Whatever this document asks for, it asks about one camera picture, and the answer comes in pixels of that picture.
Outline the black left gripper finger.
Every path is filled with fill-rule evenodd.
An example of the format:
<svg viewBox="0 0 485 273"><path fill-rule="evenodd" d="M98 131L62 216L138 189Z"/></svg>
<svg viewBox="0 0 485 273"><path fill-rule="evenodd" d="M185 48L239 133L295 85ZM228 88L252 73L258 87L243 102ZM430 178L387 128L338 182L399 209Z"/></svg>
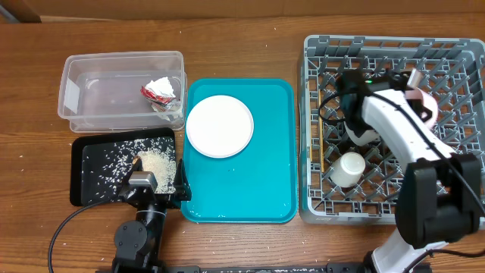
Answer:
<svg viewBox="0 0 485 273"><path fill-rule="evenodd" d="M134 158L131 169L127 172L127 174L123 177L121 181L121 189L134 187L128 184L128 180L134 171L142 171L142 159L140 157Z"/></svg>
<svg viewBox="0 0 485 273"><path fill-rule="evenodd" d="M174 195L180 201L190 201L192 199L192 191L189 187L189 182L186 176L186 170L183 160L179 160L176 174L174 177Z"/></svg>

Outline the grey bowl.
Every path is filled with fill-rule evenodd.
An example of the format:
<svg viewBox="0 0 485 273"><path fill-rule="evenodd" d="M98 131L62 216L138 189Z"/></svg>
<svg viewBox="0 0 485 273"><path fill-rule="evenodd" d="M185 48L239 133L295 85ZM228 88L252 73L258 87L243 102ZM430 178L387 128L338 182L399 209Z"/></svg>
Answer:
<svg viewBox="0 0 485 273"><path fill-rule="evenodd" d="M347 126L346 123L344 123L344 126L350 140L357 146L367 145L370 142L378 140L380 138L380 134L378 134L375 130L366 130L361 136L357 136L354 131Z"/></svg>

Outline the white napkin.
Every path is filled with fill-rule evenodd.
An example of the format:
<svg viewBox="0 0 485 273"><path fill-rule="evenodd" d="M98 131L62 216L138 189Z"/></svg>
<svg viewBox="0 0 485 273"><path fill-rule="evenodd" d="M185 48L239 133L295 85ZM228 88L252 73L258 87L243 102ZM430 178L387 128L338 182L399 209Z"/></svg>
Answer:
<svg viewBox="0 0 485 273"><path fill-rule="evenodd" d="M154 93L156 96L175 98L174 88L172 87L168 77L162 77L156 81L151 81L145 88Z"/></svg>

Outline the wooden chopstick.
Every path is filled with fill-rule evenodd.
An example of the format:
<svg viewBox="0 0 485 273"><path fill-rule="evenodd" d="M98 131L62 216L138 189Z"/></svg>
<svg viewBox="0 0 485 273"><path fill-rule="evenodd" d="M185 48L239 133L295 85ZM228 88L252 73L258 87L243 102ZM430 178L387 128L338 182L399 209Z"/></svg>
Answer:
<svg viewBox="0 0 485 273"><path fill-rule="evenodd" d="M310 121L310 148L309 148L309 157L310 157L310 162L312 161L312 158L313 158L313 149L312 149L312 129L311 129L311 126L312 126L312 116L311 116L311 90L310 90L310 82L307 83L307 87L308 87L308 101L309 101L309 114L310 114L310 118L309 118L309 121Z"/></svg>
<svg viewBox="0 0 485 273"><path fill-rule="evenodd" d="M321 165L321 172L324 172L324 134L323 134L323 121L321 118L318 119L318 139L319 139L319 159L320 159L320 165Z"/></svg>

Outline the rice food scraps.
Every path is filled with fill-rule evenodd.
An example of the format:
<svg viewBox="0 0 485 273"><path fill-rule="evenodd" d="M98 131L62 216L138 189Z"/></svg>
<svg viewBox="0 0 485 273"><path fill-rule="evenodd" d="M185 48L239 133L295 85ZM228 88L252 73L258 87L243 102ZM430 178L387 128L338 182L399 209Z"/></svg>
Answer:
<svg viewBox="0 0 485 273"><path fill-rule="evenodd" d="M156 193L173 193L177 170L174 139L168 136L102 143L83 148L80 181L84 199L97 202L116 195L135 157L155 175Z"/></svg>

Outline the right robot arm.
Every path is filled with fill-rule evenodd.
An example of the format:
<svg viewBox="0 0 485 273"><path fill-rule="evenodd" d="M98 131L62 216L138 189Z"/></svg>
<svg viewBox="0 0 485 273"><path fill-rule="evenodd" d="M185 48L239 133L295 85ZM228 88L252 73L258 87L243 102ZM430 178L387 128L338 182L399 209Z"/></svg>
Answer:
<svg viewBox="0 0 485 273"><path fill-rule="evenodd" d="M422 77L412 69L367 79L355 69L336 79L341 121L352 142L363 146L381 138L403 173L396 229L365 256L361 272L430 272L428 256L466 257L446 247L476 233L484 215L480 159L458 154L433 134L438 106L419 88Z"/></svg>

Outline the white paper cup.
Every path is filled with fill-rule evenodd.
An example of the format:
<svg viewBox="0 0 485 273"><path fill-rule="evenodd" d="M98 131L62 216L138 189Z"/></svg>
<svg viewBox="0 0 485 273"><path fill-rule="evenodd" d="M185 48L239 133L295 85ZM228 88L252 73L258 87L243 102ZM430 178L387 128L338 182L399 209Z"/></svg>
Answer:
<svg viewBox="0 0 485 273"><path fill-rule="evenodd" d="M349 188L355 186L366 167L364 158L356 152L347 152L338 158L332 165L331 181L339 187Z"/></svg>

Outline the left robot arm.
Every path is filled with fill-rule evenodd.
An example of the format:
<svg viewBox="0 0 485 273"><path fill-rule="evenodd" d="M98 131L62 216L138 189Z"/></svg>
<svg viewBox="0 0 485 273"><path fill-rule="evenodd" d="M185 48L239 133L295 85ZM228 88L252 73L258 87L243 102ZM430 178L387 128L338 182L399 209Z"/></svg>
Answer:
<svg viewBox="0 0 485 273"><path fill-rule="evenodd" d="M124 222L116 230L116 253L111 272L170 272L158 258L164 222L168 209L179 209L181 202L190 201L192 192L182 160L177 165L174 193L156 193L157 181L150 171L142 169L142 159L134 160L133 167L122 180L119 198L137 209L136 218Z"/></svg>

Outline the red snack wrapper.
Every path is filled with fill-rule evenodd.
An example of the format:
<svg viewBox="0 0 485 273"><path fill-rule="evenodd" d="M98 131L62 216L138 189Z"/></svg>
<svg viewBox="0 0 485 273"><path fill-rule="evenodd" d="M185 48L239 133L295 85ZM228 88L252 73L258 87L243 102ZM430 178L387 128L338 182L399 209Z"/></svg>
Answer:
<svg viewBox="0 0 485 273"><path fill-rule="evenodd" d="M145 86L141 88L140 92L156 112L178 111L182 108L181 102L177 97L156 96L154 93L148 91Z"/></svg>

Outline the pink bowl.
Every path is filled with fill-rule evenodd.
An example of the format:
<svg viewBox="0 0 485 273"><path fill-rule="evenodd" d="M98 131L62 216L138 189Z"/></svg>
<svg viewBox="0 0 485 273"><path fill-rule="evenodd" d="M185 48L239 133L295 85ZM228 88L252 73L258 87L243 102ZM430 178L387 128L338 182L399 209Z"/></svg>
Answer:
<svg viewBox="0 0 485 273"><path fill-rule="evenodd" d="M426 127L432 129L437 122L439 112L435 98L419 88L406 90L405 98Z"/></svg>

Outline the pink plate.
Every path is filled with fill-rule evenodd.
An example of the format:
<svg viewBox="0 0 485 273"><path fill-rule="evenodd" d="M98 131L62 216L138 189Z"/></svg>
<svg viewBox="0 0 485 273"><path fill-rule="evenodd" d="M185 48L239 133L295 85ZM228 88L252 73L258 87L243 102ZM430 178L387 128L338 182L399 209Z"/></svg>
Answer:
<svg viewBox="0 0 485 273"><path fill-rule="evenodd" d="M252 113L243 102L216 95L198 102L189 112L186 137L197 152L210 158L228 158L246 148L254 127Z"/></svg>

